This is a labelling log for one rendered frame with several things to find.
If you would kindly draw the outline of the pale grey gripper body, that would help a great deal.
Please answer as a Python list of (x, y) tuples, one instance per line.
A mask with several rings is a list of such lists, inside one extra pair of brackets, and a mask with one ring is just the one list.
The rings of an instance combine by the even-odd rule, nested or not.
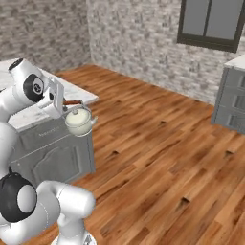
[(49, 115), (53, 119), (58, 119), (63, 115), (64, 86), (54, 78), (50, 81), (49, 98), (51, 101), (48, 106)]

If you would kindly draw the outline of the grey drawer front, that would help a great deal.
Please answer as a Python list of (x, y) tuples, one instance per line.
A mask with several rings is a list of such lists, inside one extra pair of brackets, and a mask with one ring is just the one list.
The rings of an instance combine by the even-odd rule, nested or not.
[(73, 136), (64, 123), (47, 124), (43, 123), (20, 133), (16, 150), (22, 154), (27, 154), (39, 148), (57, 142), (58, 140), (68, 140), (73, 143), (83, 142), (84, 137)]

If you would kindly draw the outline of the grey island cabinet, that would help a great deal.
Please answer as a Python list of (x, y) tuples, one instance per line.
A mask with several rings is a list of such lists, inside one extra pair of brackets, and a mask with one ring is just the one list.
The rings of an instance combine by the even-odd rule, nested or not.
[(49, 120), (19, 133), (11, 168), (35, 187), (44, 180), (71, 183), (95, 171), (92, 133), (76, 137), (64, 120)]

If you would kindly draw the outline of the grey cabinet door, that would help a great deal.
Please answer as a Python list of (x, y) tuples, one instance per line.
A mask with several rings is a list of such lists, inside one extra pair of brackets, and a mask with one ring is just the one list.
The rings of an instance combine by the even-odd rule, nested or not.
[(45, 180), (69, 182), (83, 172), (83, 156), (78, 145), (47, 146), (33, 155), (34, 180), (37, 184)]

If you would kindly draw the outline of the dark framed window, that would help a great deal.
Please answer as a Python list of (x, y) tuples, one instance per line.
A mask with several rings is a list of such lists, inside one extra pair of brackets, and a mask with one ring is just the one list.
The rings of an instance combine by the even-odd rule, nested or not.
[(182, 0), (177, 42), (235, 53), (245, 24), (245, 0)]

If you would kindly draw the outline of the grey cupboard run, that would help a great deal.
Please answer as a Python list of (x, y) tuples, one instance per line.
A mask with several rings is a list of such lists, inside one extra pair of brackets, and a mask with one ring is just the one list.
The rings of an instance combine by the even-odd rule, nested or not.
[(211, 123), (245, 135), (245, 55), (224, 64)]

